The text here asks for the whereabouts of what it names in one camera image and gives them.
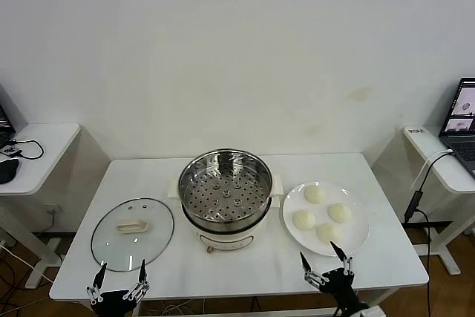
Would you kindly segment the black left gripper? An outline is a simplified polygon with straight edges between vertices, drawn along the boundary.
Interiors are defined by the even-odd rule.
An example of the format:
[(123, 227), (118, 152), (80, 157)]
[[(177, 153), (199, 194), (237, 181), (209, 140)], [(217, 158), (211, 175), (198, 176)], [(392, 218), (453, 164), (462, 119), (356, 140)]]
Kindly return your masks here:
[(136, 307), (135, 300), (141, 300), (150, 288), (145, 265), (146, 261), (143, 259), (138, 282), (129, 291), (117, 290), (101, 293), (107, 269), (107, 263), (103, 261), (92, 285), (86, 287), (92, 310), (102, 317), (124, 317), (131, 312)]

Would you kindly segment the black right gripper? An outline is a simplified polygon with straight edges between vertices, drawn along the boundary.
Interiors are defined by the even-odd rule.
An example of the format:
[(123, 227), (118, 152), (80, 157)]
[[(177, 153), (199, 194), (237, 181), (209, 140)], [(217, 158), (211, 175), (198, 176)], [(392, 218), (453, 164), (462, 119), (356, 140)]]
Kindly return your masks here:
[(321, 275), (312, 269), (304, 254), (300, 252), (304, 280), (314, 288), (319, 288), (322, 293), (330, 294), (341, 310), (354, 310), (358, 305), (358, 297), (352, 287), (355, 277), (353, 258), (348, 257), (333, 241), (330, 241), (330, 245), (343, 263), (343, 267)]

